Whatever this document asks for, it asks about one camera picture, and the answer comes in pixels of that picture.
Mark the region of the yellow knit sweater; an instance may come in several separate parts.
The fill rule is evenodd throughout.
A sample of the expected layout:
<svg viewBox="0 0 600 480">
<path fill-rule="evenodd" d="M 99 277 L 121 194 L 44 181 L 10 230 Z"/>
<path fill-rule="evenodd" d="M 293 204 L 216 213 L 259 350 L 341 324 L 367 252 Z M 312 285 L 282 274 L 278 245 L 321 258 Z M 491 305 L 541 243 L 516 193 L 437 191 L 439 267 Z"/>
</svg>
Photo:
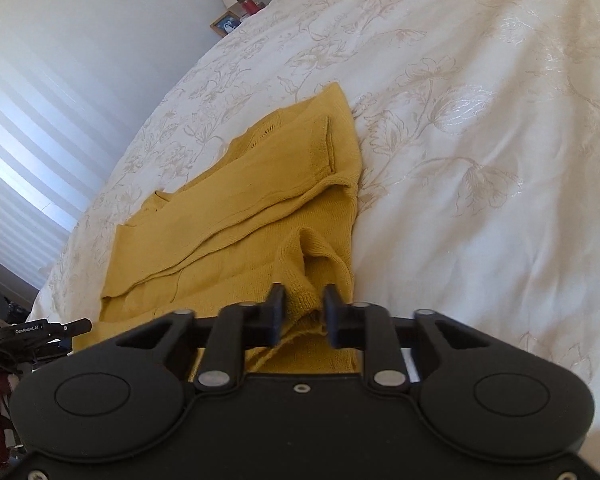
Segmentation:
<svg viewBox="0 0 600 480">
<path fill-rule="evenodd" d="M 157 192 L 117 227 L 84 350 L 167 313 L 212 318 L 284 286 L 282 339 L 250 350 L 261 373 L 352 373 L 351 350 L 326 336 L 322 295 L 353 294 L 352 230 L 362 158 L 338 84 L 274 110 L 230 142 L 224 156 L 173 193 Z"/>
</svg>

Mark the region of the white window blinds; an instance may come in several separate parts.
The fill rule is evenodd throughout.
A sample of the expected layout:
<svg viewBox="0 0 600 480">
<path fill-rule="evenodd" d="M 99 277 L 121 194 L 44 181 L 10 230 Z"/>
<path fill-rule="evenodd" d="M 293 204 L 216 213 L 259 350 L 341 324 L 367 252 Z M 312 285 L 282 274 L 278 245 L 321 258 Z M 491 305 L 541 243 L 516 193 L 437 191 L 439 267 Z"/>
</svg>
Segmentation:
<svg viewBox="0 0 600 480">
<path fill-rule="evenodd" d="M 14 192 L 0 220 L 0 263 L 40 288 L 71 231 L 126 147 L 116 96 L 84 64 L 53 66 L 0 51 L 0 182 Z"/>
</svg>

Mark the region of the white floral bedspread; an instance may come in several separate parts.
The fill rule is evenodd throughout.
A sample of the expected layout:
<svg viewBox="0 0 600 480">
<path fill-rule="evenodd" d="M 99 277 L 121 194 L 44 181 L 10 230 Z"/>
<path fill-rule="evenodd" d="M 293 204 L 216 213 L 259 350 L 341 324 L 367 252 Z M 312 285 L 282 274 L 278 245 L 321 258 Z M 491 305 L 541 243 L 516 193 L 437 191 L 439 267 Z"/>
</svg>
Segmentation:
<svg viewBox="0 0 600 480">
<path fill-rule="evenodd" d="M 164 96 L 33 315 L 96 318 L 114 228 L 331 82 L 364 164 L 355 298 L 440 311 L 579 375 L 600 471 L 600 0 L 273 0 Z"/>
</svg>

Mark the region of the red candle jar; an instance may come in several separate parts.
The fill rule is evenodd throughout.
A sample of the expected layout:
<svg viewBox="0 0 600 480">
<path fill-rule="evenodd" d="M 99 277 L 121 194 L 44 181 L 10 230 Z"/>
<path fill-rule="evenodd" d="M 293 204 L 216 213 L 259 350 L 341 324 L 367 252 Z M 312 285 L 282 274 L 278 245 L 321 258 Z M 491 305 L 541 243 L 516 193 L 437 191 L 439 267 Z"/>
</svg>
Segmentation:
<svg viewBox="0 0 600 480">
<path fill-rule="evenodd" d="M 260 6 L 254 0 L 238 0 L 238 2 L 249 15 L 257 14 L 260 11 Z"/>
</svg>

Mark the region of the wooden picture frame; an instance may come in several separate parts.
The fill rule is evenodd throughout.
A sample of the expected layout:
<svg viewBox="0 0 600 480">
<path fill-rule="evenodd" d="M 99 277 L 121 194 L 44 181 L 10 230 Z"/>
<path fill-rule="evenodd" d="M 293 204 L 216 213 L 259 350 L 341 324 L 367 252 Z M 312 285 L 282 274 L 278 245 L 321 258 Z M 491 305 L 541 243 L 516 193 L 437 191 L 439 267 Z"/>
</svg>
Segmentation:
<svg viewBox="0 0 600 480">
<path fill-rule="evenodd" d="M 225 37 L 242 24 L 240 17 L 232 11 L 226 11 L 219 18 L 213 21 L 210 28 L 220 37 Z"/>
</svg>

